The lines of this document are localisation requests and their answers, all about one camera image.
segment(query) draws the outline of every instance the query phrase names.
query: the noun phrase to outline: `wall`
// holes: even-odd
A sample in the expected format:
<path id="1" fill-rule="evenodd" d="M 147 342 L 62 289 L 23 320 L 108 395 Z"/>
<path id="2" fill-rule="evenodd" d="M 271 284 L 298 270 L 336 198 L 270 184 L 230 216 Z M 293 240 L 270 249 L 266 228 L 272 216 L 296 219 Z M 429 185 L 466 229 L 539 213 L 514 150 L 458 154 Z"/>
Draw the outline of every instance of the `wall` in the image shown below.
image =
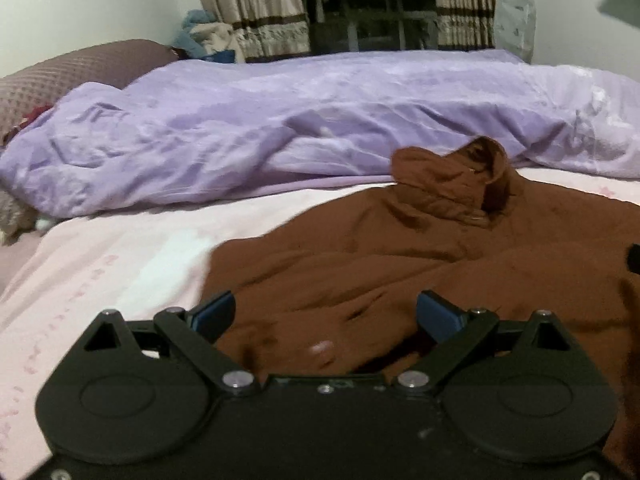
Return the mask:
<path id="1" fill-rule="evenodd" d="M 600 14 L 603 0 L 535 1 L 534 63 L 601 68 L 640 81 L 640 30 Z"/>
<path id="2" fill-rule="evenodd" d="M 191 6 L 199 0 L 0 0 L 0 76 L 109 41 L 169 43 Z"/>

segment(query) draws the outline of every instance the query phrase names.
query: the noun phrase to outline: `beige curtain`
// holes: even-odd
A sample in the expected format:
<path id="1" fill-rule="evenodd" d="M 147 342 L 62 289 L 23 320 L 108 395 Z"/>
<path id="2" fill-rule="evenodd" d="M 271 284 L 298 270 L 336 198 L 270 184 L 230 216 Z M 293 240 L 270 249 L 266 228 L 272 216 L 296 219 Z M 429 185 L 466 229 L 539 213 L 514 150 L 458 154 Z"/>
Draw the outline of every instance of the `beige curtain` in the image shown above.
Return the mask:
<path id="1" fill-rule="evenodd" d="M 496 0 L 436 0 L 438 48 L 479 50 L 494 47 Z"/>
<path id="2" fill-rule="evenodd" d="M 201 0 L 204 9 L 229 23 L 247 61 L 309 53 L 302 0 Z"/>

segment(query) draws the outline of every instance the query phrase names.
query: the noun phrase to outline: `green-gray corner object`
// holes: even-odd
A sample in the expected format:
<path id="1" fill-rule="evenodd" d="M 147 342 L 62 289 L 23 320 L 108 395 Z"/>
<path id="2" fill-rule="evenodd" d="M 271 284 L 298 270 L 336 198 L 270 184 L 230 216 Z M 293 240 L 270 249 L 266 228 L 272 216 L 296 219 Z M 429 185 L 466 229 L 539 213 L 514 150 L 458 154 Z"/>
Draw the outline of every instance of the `green-gray corner object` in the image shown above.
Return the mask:
<path id="1" fill-rule="evenodd" d="M 640 28 L 640 0 L 604 0 L 599 11 Z"/>

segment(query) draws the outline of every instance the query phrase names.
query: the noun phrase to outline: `transparent plastic bag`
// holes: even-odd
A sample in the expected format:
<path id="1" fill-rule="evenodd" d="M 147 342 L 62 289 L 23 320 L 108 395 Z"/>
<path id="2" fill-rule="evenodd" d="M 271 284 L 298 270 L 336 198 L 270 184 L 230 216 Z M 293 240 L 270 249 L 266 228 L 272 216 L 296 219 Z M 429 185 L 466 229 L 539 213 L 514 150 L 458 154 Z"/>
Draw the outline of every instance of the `transparent plastic bag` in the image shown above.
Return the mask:
<path id="1" fill-rule="evenodd" d="M 536 35 L 536 4 L 533 0 L 498 0 L 495 6 L 494 40 L 503 48 L 531 63 Z"/>

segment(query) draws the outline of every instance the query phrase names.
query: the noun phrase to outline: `brown shirt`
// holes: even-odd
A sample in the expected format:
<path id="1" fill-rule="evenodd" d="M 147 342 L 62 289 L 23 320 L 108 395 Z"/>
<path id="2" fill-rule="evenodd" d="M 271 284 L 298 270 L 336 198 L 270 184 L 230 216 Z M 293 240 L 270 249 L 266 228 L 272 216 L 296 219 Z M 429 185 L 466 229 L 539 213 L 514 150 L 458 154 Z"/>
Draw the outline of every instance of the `brown shirt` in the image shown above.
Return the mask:
<path id="1" fill-rule="evenodd" d="M 607 452 L 630 468 L 640 277 L 625 255 L 640 242 L 640 207 L 530 182 L 486 138 L 445 157 L 399 150 L 392 171 L 395 186 L 214 251 L 203 298 L 230 289 L 238 302 L 218 347 L 261 375 L 394 375 L 430 345 L 415 322 L 426 288 L 503 319 L 553 310 L 620 394 Z"/>

